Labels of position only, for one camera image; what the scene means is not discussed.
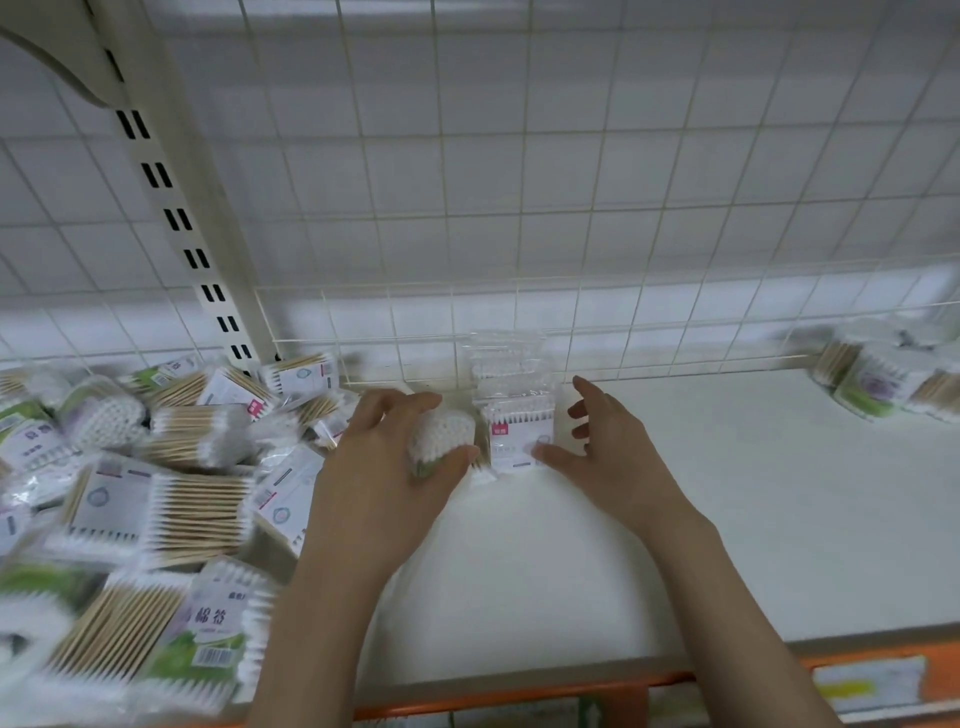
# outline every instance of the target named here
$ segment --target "white shelf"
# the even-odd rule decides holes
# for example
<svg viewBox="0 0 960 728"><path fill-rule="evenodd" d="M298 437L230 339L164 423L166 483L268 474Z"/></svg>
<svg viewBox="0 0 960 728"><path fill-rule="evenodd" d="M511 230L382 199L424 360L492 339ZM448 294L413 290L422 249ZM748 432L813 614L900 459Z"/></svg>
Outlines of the white shelf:
<svg viewBox="0 0 960 728"><path fill-rule="evenodd" d="M788 641L960 620L956 427L866 423L799 370L604 386ZM682 651L642 547L544 472L458 493L372 638L368 688Z"/></svg>

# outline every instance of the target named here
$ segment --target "forearm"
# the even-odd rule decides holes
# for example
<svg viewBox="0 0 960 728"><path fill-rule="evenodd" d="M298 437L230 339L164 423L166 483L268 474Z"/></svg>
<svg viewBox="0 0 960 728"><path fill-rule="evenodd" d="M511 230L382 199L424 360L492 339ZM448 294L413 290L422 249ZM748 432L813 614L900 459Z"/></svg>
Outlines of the forearm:
<svg viewBox="0 0 960 728"><path fill-rule="evenodd" d="M306 554L271 627L250 728L344 728L357 661L382 585L354 583Z"/></svg>
<svg viewBox="0 0 960 728"><path fill-rule="evenodd" d="M689 506L670 527L644 534L644 543L715 725L840 725L757 606L712 523Z"/></svg>

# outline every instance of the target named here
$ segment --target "white tiled wall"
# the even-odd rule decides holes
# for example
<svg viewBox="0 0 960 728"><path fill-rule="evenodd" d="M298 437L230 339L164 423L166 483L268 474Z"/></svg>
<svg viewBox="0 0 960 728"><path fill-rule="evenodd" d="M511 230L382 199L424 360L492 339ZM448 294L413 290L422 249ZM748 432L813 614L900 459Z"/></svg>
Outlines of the white tiled wall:
<svg viewBox="0 0 960 728"><path fill-rule="evenodd" d="M560 371L693 374L957 308L956 0L146 6L282 355L451 384L458 336L545 328ZM132 351L203 347L108 115L38 69L3 77L0 304L86 293Z"/></svg>

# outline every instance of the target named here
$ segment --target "hand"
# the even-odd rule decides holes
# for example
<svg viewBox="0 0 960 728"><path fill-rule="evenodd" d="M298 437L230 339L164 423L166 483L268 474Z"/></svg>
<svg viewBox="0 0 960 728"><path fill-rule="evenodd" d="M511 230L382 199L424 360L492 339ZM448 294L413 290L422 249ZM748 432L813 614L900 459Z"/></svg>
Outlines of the hand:
<svg viewBox="0 0 960 728"><path fill-rule="evenodd" d="M567 412L589 422L573 428L576 440L589 438L586 455L556 445L534 448L534 457L562 473L602 511L646 540L659 523L696 513L650 442L643 423L615 397L581 376L573 386L583 399Z"/></svg>
<svg viewBox="0 0 960 728"><path fill-rule="evenodd" d="M317 476L301 562L316 559L382 588L413 554L479 453L473 445L456 448L429 477L411 474L410 435L441 399L394 389L363 396Z"/></svg>

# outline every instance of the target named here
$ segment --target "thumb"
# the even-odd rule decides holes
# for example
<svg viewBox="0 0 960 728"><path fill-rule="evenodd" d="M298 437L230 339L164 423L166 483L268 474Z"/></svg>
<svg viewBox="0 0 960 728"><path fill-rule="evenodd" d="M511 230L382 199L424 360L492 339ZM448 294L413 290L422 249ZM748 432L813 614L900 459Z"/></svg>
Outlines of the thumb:
<svg viewBox="0 0 960 728"><path fill-rule="evenodd" d="M573 482L577 481L577 476L581 474L581 469L587 462L585 457L574 455L569 450L556 445L537 445L532 454L543 465L565 475Z"/></svg>
<svg viewBox="0 0 960 728"><path fill-rule="evenodd" d="M464 479L470 463L476 460L479 454L480 448L475 445L463 445L452 449L444 455L433 473L423 481L421 487L430 494L429 497L440 498L441 502L446 503L453 489Z"/></svg>

